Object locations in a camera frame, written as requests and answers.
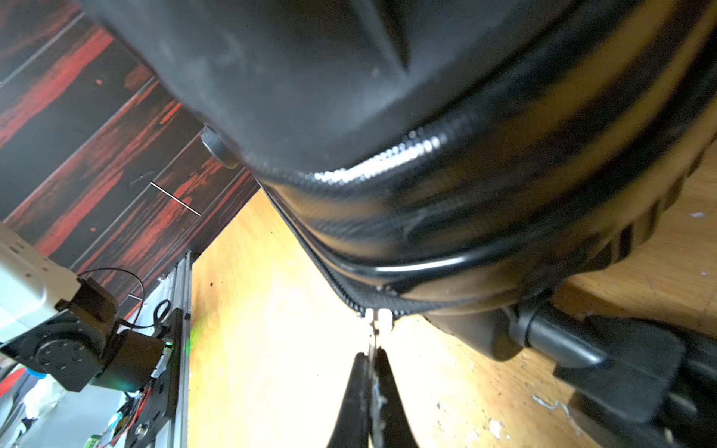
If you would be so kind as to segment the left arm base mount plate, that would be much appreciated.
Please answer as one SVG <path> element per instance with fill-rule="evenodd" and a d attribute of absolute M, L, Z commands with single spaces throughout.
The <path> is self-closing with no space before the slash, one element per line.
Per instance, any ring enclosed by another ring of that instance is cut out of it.
<path fill-rule="evenodd" d="M 126 447 L 181 448 L 188 445 L 190 315 L 175 309 L 162 324 L 168 355 L 150 384 L 143 410 L 127 432 Z"/>

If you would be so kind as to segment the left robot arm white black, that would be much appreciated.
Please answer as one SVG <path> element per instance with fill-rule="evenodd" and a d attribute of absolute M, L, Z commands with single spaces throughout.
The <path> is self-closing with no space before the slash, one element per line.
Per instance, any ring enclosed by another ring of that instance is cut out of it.
<path fill-rule="evenodd" d="M 172 348 L 131 330 L 100 284 L 1 228 L 1 353 L 64 389 L 134 392 L 165 370 Z"/>

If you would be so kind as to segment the black hard-shell suitcase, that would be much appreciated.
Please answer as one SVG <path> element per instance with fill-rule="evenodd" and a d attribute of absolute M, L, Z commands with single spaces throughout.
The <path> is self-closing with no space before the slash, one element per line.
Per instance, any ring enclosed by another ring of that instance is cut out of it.
<path fill-rule="evenodd" d="M 648 241 L 716 139 L 713 1 L 84 1 L 360 317 L 525 348 L 604 447 L 713 447 L 716 341 L 552 300 Z"/>

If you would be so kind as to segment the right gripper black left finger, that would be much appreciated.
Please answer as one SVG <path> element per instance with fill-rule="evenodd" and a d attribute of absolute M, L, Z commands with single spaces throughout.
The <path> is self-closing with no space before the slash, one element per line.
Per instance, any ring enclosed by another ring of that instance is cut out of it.
<path fill-rule="evenodd" d="M 369 358 L 354 358 L 328 448 L 367 448 L 370 435 L 371 378 Z"/>

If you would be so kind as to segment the silver zipper pull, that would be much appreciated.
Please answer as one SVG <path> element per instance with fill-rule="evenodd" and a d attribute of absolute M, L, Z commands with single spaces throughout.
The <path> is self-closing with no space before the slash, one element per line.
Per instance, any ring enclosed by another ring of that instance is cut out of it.
<path fill-rule="evenodd" d="M 394 328 L 394 313 L 388 308 L 367 308 L 363 321 L 369 327 L 368 358 L 373 360 L 387 334 Z"/>

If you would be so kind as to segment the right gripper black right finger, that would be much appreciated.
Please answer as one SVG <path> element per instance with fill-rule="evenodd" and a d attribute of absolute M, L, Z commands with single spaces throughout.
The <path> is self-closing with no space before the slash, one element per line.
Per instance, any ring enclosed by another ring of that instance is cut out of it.
<path fill-rule="evenodd" d="M 377 349 L 373 356 L 372 443 L 373 447 L 418 447 L 383 348 Z"/>

